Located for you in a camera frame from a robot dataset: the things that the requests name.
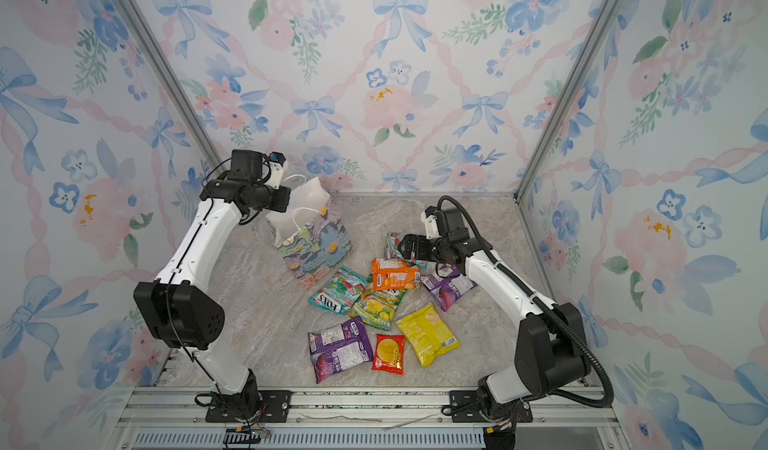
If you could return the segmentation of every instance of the floral gift bag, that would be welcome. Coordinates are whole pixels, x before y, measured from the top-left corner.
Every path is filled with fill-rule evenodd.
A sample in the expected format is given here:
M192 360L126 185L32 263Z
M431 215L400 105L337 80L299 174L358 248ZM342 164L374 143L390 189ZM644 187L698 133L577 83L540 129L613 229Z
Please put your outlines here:
M333 200L329 198L316 211L305 225L296 224L297 232L278 245L286 265L304 288L321 282L352 248Z

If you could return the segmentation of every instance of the blue bow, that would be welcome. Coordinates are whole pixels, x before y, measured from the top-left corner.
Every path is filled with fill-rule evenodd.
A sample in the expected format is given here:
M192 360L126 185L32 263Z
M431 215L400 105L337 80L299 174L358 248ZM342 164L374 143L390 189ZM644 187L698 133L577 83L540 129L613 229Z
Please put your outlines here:
M603 327L598 325L598 321L592 315L592 305L589 304L587 297L582 295L578 300L578 308L581 310L581 323L584 329L590 329L595 348L600 348L608 344L608 334Z
M621 185L621 172L610 168L605 163L605 156L600 150L592 152L592 156L589 157L589 166L596 171L592 174L592 177L587 180L586 184L581 182L571 182L572 192L583 188L585 190L592 190L593 186L597 186L594 190L594 198L592 199L592 218L594 220L594 212L598 211L603 213L603 185L605 185L605 191L611 193Z
M179 132L177 134L168 131L169 128L174 126L174 121L170 118L170 112L166 107L160 107L158 110L158 119L154 122L154 125L147 129L147 134L144 138L152 148L157 148L159 142L163 142L163 147L168 152L168 178L176 176L176 170L174 169L174 147L170 144L170 140L173 140L182 147L189 147L189 143L184 139L187 132Z
M399 8L404 8L410 12L424 15L427 11L428 4L429 0L373 0L373 11L376 12L376 14L384 15L392 12L392 24L389 26L389 37L374 45L371 49L371 55L377 53L379 54L379 58L381 58L387 43L400 35L402 21L400 19ZM422 52L426 52L426 49L424 48L424 38L431 36L432 33L419 27L408 12L403 13L402 19L406 21L408 33L411 34L413 41Z
M230 34L203 22L199 16L193 13L198 12L203 15L210 15L212 13L210 9L210 0L152 0L152 4L160 14L165 15L166 17L176 12L179 13L179 21L181 22L181 27L184 29L184 40L176 45L176 55L181 54L184 58L187 57L187 43L193 41L195 36L194 25L192 24L193 20L197 26L200 27L200 30L208 35L208 38L213 40L214 43L227 52L230 50L230 48L226 46L226 43L222 42L222 38L227 38ZM185 8L190 10L189 15L184 12Z
M750 133L754 138L768 142L768 109L765 109L755 120ZM697 187L709 185L726 178L730 178L740 184L751 184L768 175L768 152L762 153L761 156L749 162L744 168L732 174L720 168L703 168L695 173L701 177ZM760 214L760 239L764 240L765 238L768 238L768 196L763 203L763 211Z
M402 186L404 186L408 192L414 193L419 191L418 187L410 185L408 182L415 182L417 176L418 171L414 168L411 168L404 172L384 172L382 174L382 180L385 182L392 182L393 192L400 190L400 184L402 184Z
M97 303L84 303L88 298L88 291L82 292L72 300L55 306L52 309L43 310L47 304L56 300L62 288L51 277L40 275L36 276L27 283L24 289L24 305L16 309L9 322L0 325L0 348L2 354L0 358L6 359L13 355L22 342L24 330L34 338L40 340L51 349L48 357L45 358L43 367L45 381L50 382L53 370L63 370L62 364L58 360L54 346L58 341L58 330L56 327L46 322L30 322L33 317L42 319L52 319L62 316L77 315L87 312L98 306Z
M494 114L491 113L491 109L501 110L506 104L507 92L505 91L497 92L490 97L479 97L477 95L469 95L468 97L465 97L464 100L462 100L462 108L464 108L464 110L471 110L474 108L475 114L472 116L472 121L469 122L469 125L459 128L453 132L453 134L461 137L468 128L478 124L482 118L483 107L485 107L485 121L488 122L488 126L493 130L493 133L497 134L498 129L496 127L503 124L504 120L494 116Z
M332 122L331 120L328 120L328 118L323 114L333 115L336 112L336 103L333 101L331 97L323 97L317 101L306 101L306 100L294 100L290 103L290 107L293 110L293 113L296 115L304 115L306 114L306 117L310 123L310 127L301 132L296 136L297 140L302 140L306 142L306 136L310 134L310 132L317 128L317 119L319 118L322 124L325 126L325 128L328 129L329 132L337 136L338 138L341 138L341 135L339 135L339 132L337 132L338 129L342 127L342 125L339 125L335 122Z
M11 118L16 120L18 126L24 130L27 138L29 138L22 156L24 171L27 172L27 175L32 174L33 167L45 171L43 163L38 156L38 150L34 147L33 143L34 138L38 135L38 126L23 106L6 97L3 92L7 90L8 93L22 103L56 120L66 121L71 124L80 123L62 111L67 106L66 98L38 98L22 93L19 90L13 90L14 88L30 87L37 82L37 77L34 76L34 73L21 55L8 47L0 48L0 105L8 112L8 115L11 115Z

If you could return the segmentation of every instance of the orange candy bag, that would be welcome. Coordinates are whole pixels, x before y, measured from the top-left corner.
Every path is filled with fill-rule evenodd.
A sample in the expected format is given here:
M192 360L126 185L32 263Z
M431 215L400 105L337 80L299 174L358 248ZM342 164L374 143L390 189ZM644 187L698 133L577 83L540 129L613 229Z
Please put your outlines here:
M373 370L402 375L402 354L406 348L406 338L402 335L377 335L376 356L373 358Z

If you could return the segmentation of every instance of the metal corner post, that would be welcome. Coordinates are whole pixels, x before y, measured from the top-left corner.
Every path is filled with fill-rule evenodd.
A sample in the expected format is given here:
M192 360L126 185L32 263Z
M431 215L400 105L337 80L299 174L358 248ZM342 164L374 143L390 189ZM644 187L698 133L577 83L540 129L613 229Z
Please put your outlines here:
M136 0L112 0L116 7L118 7L120 13L124 16L126 23L130 30L136 35L139 44L146 53L147 59L155 70L156 75L159 77L160 82L168 92L171 101L176 106L184 122L187 124L187 128L194 138L200 151L203 153L203 157L208 160L208 164L213 168L219 165L222 161L213 141L208 137L208 133L200 125L197 119L197 113L195 112L192 104L187 100L184 94L184 89L179 82L170 66L170 63L166 59L163 52L160 50L160 44L154 37L149 23L141 13Z
M538 169L542 166L544 159L547 157L547 151L552 146L554 138L557 137L558 130L565 120L568 109L576 99L578 90L587 79L587 74L592 67L592 63L597 57L598 51L602 48L602 44L610 31L610 27L615 23L623 3L624 0L603 1L600 15L595 19L594 26L587 36L587 39L584 41L584 50L581 52L581 55L579 55L576 64L571 69L571 73L565 81L562 97L558 100L557 106L552 112L552 117L549 119L547 128L542 133L542 138L534 149L533 155L531 156L531 162L528 164L525 175L520 182L520 186L516 193L518 205L524 201L526 194L531 191Z

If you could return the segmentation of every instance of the yellow snack package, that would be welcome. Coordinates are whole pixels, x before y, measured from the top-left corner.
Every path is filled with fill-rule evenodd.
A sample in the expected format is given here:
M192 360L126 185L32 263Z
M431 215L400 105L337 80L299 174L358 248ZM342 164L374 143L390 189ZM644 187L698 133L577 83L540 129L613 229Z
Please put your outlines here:
M422 367L430 366L440 355L462 346L431 303L395 324L416 350Z

